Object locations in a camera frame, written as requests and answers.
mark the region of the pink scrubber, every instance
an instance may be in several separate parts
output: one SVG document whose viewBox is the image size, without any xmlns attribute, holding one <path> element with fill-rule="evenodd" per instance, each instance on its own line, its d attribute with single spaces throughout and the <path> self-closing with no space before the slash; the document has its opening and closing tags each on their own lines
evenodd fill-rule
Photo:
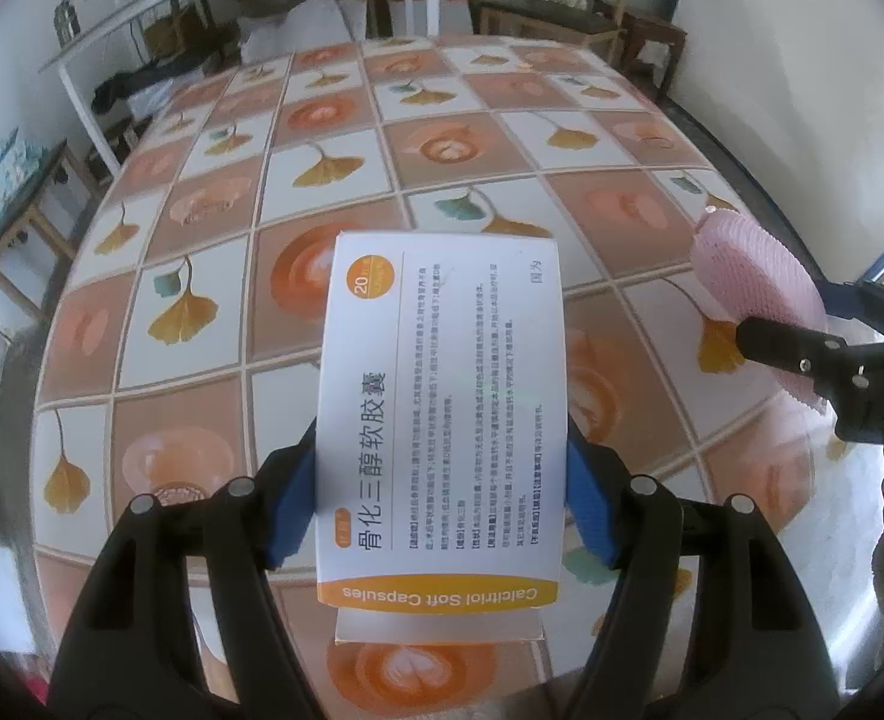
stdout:
<svg viewBox="0 0 884 720">
<path fill-rule="evenodd" d="M 825 305 L 802 264 L 752 218 L 716 210 L 700 221 L 691 264 L 695 276 L 733 319 L 773 319 L 824 333 Z M 810 379 L 776 371 L 792 397 L 825 413 L 826 401 Z"/>
</svg>

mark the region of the ginkgo leaf print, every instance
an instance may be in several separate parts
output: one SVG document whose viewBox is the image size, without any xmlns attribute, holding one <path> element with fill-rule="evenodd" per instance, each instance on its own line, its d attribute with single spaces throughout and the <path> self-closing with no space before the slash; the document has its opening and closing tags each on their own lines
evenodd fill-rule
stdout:
<svg viewBox="0 0 884 720">
<path fill-rule="evenodd" d="M 556 124 L 556 122 L 549 119 L 548 116 L 539 113 L 538 111 L 533 111 L 532 115 L 537 116 L 542 121 L 548 122 L 555 127 L 555 132 L 549 136 L 549 140 L 546 140 L 546 143 L 549 146 L 579 151 L 582 148 L 592 148 L 592 146 L 599 142 L 599 138 L 597 138 L 596 135 L 591 132 L 586 132 L 584 129 L 569 129 L 568 127 L 562 127 L 561 124 Z"/>
<path fill-rule="evenodd" d="M 46 503 L 60 514 L 72 514 L 89 497 L 89 477 L 79 466 L 74 466 L 66 457 L 66 437 L 62 430 L 59 410 L 53 411 L 59 426 L 59 459 L 52 469 L 43 490 Z"/>
<path fill-rule="evenodd" d="M 591 85 L 583 89 L 581 94 L 587 98 L 595 98 L 596 100 L 616 100 L 617 98 L 621 98 L 621 95 L 618 92 Z"/>
<path fill-rule="evenodd" d="M 333 86 L 333 84 L 341 83 L 349 77 L 349 74 L 347 73 L 333 73 L 330 75 L 324 70 L 320 70 L 318 73 L 319 77 L 308 84 L 309 89 L 320 89 L 323 86 Z"/>
<path fill-rule="evenodd" d="M 172 135 L 173 132 L 180 132 L 187 127 L 191 127 L 195 121 L 195 119 L 186 119 L 186 114 L 182 112 L 179 114 L 179 121 L 175 122 L 174 124 L 170 124 L 169 129 L 167 129 L 163 134 Z"/>
<path fill-rule="evenodd" d="M 172 274 L 165 274 L 166 280 L 163 283 L 160 282 L 161 277 L 156 277 L 154 285 L 156 293 L 161 296 L 166 295 L 167 288 L 178 282 L 178 272 L 183 266 L 188 268 L 186 290 L 148 327 L 148 334 L 166 346 L 172 346 L 180 341 L 191 341 L 218 314 L 218 303 L 215 300 L 193 293 L 193 261 L 188 255 L 179 268 L 173 271 L 175 278 Z"/>
<path fill-rule="evenodd" d="M 453 197 L 447 200 L 436 200 L 435 207 L 448 218 L 458 221 L 479 221 L 486 217 L 485 209 L 472 200 L 475 194 L 488 209 L 488 215 L 492 220 L 482 228 L 483 233 L 493 235 L 522 235 L 527 238 L 551 238 L 552 234 L 538 224 L 529 224 L 527 221 L 516 221 L 506 218 L 500 213 L 491 197 L 478 187 L 469 187 L 464 196 Z"/>
<path fill-rule="evenodd" d="M 213 133 L 210 137 L 217 139 L 215 146 L 209 146 L 205 150 L 205 153 L 211 157 L 231 153 L 252 140 L 251 135 L 239 132 L 239 124 L 232 125 L 231 133 L 228 130 L 222 129 L 219 132 Z"/>
<path fill-rule="evenodd" d="M 99 255 L 111 254 L 118 251 L 127 242 L 131 241 L 133 236 L 139 232 L 138 224 L 127 224 L 125 222 L 125 203 L 122 204 L 122 218 L 119 223 L 112 228 L 112 231 L 103 238 L 100 244 L 95 247 L 95 253 Z"/>
<path fill-rule="evenodd" d="M 712 319 L 704 311 L 693 297 L 683 290 L 678 284 L 668 278 L 662 279 L 674 289 L 685 295 L 691 307 L 702 317 L 702 338 L 698 344 L 698 367 L 703 373 L 732 373 L 745 363 L 741 351 L 736 346 L 735 322 L 726 319 Z"/>
<path fill-rule="evenodd" d="M 268 76 L 271 76 L 271 74 L 273 74 L 273 73 L 275 73 L 275 71 L 272 68 L 268 68 L 264 65 L 260 65 L 257 68 L 249 68 L 247 71 L 245 71 L 244 79 L 247 82 L 252 83 L 254 81 L 260 81 L 262 79 L 266 79 Z"/>
<path fill-rule="evenodd" d="M 829 460 L 839 461 L 851 451 L 851 443 L 839 439 L 834 432 L 829 433 L 829 440 L 825 444 L 825 455 Z"/>
<path fill-rule="evenodd" d="M 705 185 L 688 172 L 688 170 L 682 170 L 682 175 L 674 175 L 671 177 L 670 181 L 679 189 L 688 191 L 689 194 L 704 194 L 705 210 L 709 211 L 709 213 L 715 209 L 735 211 L 738 213 L 738 208 L 733 206 L 728 200 L 723 200 L 717 194 L 712 194 L 705 188 Z"/>
<path fill-rule="evenodd" d="M 426 88 L 426 86 L 418 85 L 414 81 L 401 86 L 394 86 L 392 90 L 402 93 L 414 92 L 414 94 L 399 100 L 404 105 L 439 105 L 440 103 L 448 103 L 449 100 L 454 100 L 458 96 L 453 92 L 440 92 Z"/>
<path fill-rule="evenodd" d="M 485 218 L 484 209 L 475 204 L 469 194 L 447 200 L 436 200 L 435 207 L 448 218 L 458 221 L 479 221 Z"/>
<path fill-rule="evenodd" d="M 324 187 L 352 175 L 365 164 L 362 157 L 330 157 L 318 143 L 309 145 L 319 152 L 319 161 L 292 181 L 296 188 Z"/>
<path fill-rule="evenodd" d="M 473 65 L 482 65 L 484 67 L 496 67 L 497 65 L 508 64 L 508 59 L 504 56 L 498 56 L 494 53 L 481 53 L 472 60 Z"/>
</svg>

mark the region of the wooden chair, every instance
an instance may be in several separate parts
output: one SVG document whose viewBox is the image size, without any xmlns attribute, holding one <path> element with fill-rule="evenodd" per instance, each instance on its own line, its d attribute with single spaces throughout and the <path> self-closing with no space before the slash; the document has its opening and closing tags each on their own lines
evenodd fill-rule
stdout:
<svg viewBox="0 0 884 720">
<path fill-rule="evenodd" d="M 69 148 L 66 147 L 66 142 L 62 141 L 62 143 L 59 143 L 58 146 L 50 150 L 42 165 L 39 166 L 39 170 L 36 170 L 28 177 L 26 183 L 21 186 L 16 196 L 9 201 L 7 210 L 0 218 L 0 254 L 12 243 L 23 228 L 30 226 L 39 234 L 39 237 L 45 244 L 55 252 L 56 257 L 67 257 L 70 262 L 76 258 L 76 248 L 66 241 L 39 209 L 39 201 L 42 199 L 47 182 L 55 175 L 57 167 L 63 163 L 79 177 L 79 180 L 93 197 L 100 196 L 101 191 L 98 189 L 98 185 L 95 184 L 95 180 L 89 170 L 86 170 L 86 167 L 69 151 Z M 0 271 L 0 289 L 31 317 L 36 319 L 46 318 L 42 309 L 26 295 L 19 292 L 2 271 Z"/>
<path fill-rule="evenodd" d="M 479 8 L 479 31 L 483 35 L 489 34 L 491 20 L 496 17 L 501 25 L 528 25 L 557 32 L 561 40 L 570 41 L 575 35 L 575 42 L 583 46 L 610 41 L 609 64 L 615 61 L 626 13 L 626 0 L 614 2 L 611 18 L 546 0 L 475 0 L 474 4 Z"/>
</svg>

